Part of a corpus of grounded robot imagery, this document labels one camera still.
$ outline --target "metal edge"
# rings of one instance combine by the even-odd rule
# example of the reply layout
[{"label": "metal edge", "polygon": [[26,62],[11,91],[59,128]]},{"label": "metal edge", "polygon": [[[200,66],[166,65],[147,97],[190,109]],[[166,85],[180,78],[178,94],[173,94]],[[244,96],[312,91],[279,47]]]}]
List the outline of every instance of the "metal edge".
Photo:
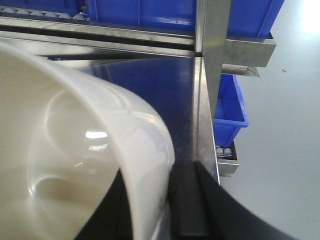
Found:
[{"label": "metal edge", "polygon": [[264,68],[276,45],[274,39],[228,36],[224,46],[223,63]]},{"label": "metal edge", "polygon": [[191,50],[152,47],[117,42],[48,36],[30,33],[0,31],[0,39],[40,56],[101,56],[112,53],[112,58],[150,58],[153,56],[192,57]]},{"label": "metal edge", "polygon": [[193,133],[196,135],[193,138],[194,159],[200,161],[220,184],[206,69],[202,57],[194,59]]},{"label": "metal edge", "polygon": [[202,53],[212,119],[216,114],[230,8],[231,0],[209,0],[205,8]]},{"label": "metal edge", "polygon": [[241,66],[241,65],[232,65],[232,64],[222,64],[223,74],[239,75],[239,76],[248,76],[248,77],[260,77],[259,71],[254,66]]},{"label": "metal edge", "polygon": [[194,43],[194,50],[196,53],[202,53],[203,51],[203,41],[206,22],[206,7],[207,0],[197,0]]},{"label": "metal edge", "polygon": [[166,29],[155,29],[140,26],[128,26],[119,24],[107,24],[88,21],[78,21],[73,19],[50,19],[38,16],[17,17],[0,15],[0,25],[6,27],[31,28],[41,30],[51,30],[59,32],[80,33],[90,35],[109,36],[116,38],[135,39],[143,41],[153,41],[162,43],[172,43],[180,45],[194,45],[193,35],[182,31],[171,31]]}]

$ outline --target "blue storage bin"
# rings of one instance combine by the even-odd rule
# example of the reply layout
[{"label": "blue storage bin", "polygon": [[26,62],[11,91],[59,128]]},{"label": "blue storage bin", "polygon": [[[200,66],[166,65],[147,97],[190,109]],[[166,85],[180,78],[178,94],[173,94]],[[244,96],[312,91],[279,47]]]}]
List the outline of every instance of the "blue storage bin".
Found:
[{"label": "blue storage bin", "polygon": [[232,0],[228,35],[266,39],[284,1]]},{"label": "blue storage bin", "polygon": [[55,13],[78,14],[84,0],[0,0],[1,6],[34,9]]},{"label": "blue storage bin", "polygon": [[[233,0],[228,34],[267,38],[284,0]],[[195,31],[197,0],[86,0],[91,21]]]},{"label": "blue storage bin", "polygon": [[195,31],[197,0],[86,0],[91,21]]},{"label": "blue storage bin", "polygon": [[241,128],[249,125],[245,102],[235,75],[221,75],[214,119],[215,144],[229,147]]}]

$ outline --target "stainless steel frame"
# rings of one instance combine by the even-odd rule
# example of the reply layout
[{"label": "stainless steel frame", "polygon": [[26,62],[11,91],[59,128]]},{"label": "stainless steel frame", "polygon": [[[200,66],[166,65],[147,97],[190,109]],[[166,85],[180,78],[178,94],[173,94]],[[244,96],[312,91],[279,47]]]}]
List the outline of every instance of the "stainless steel frame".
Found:
[{"label": "stainless steel frame", "polygon": [[192,139],[193,159],[200,161],[214,179],[220,183],[208,82],[203,57],[194,59]]}]

